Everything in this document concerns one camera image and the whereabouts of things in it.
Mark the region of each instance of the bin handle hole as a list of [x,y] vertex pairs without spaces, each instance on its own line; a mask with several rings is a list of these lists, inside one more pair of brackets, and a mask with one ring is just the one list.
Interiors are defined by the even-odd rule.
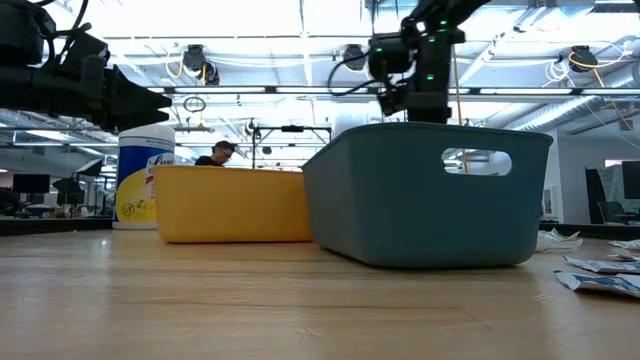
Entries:
[[449,174],[505,176],[511,172],[512,161],[503,151],[449,148],[442,153],[442,165]]

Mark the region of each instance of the white container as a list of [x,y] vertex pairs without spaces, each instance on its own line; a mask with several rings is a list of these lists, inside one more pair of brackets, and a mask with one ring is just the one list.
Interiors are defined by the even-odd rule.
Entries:
[[164,125],[120,133],[114,229],[157,229],[153,168],[173,165],[175,139],[175,131]]

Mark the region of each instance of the container label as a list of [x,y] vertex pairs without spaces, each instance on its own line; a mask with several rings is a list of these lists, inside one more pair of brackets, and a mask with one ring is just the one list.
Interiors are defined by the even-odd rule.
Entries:
[[115,222],[155,222],[156,204],[153,168],[173,165],[175,155],[172,144],[167,146],[122,146],[118,156]]

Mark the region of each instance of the table surface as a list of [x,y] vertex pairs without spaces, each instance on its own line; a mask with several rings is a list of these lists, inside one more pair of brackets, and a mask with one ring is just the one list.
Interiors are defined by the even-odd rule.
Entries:
[[[0,238],[2,359],[637,359],[640,303],[512,268],[373,269],[313,244]],[[588,241],[576,258],[613,254]]]

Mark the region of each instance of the desk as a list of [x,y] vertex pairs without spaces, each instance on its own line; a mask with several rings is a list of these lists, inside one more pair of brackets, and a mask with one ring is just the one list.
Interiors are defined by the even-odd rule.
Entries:
[[[613,253],[588,241],[573,256]],[[578,295],[559,254],[507,269],[372,269],[313,244],[0,238],[3,359],[637,359],[640,304]]]

